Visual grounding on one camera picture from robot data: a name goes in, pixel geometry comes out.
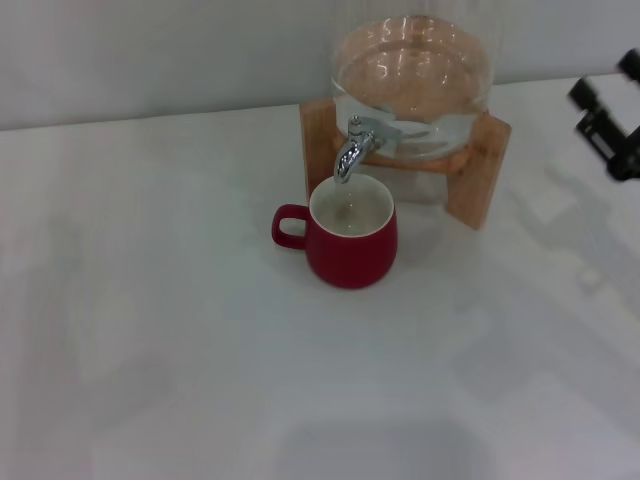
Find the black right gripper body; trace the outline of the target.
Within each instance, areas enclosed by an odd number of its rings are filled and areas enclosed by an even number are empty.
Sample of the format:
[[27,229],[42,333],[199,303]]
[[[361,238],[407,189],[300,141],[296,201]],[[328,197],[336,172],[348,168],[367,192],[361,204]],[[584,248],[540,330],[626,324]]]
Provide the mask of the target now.
[[617,182],[639,179],[639,145],[629,144],[617,149],[607,161],[608,175]]

